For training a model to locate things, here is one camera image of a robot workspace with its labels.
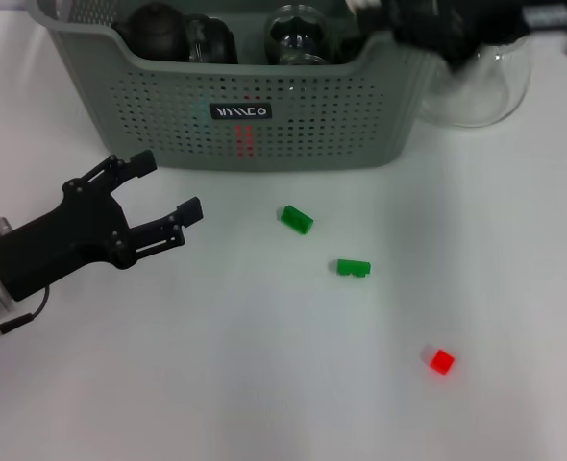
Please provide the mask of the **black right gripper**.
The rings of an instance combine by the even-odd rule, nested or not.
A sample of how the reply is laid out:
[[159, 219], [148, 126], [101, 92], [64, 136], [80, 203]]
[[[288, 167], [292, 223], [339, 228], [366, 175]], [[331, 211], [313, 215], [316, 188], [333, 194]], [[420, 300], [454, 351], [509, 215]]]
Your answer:
[[504, 46], [530, 33], [519, 1], [394, 1], [357, 10], [361, 31], [393, 31], [406, 45], [462, 66], [481, 48]]

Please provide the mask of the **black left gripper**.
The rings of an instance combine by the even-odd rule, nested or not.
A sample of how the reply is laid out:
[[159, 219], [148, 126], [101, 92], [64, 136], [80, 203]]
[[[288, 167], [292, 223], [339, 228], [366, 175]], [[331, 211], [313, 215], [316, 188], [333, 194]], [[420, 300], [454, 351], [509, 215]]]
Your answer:
[[0, 237], [0, 281], [22, 301], [82, 267], [107, 262], [128, 269], [136, 258], [183, 246], [183, 228], [204, 218], [197, 197], [158, 220], [129, 228], [113, 190], [158, 168], [150, 150], [129, 160], [109, 156], [83, 176], [67, 182], [52, 211]]

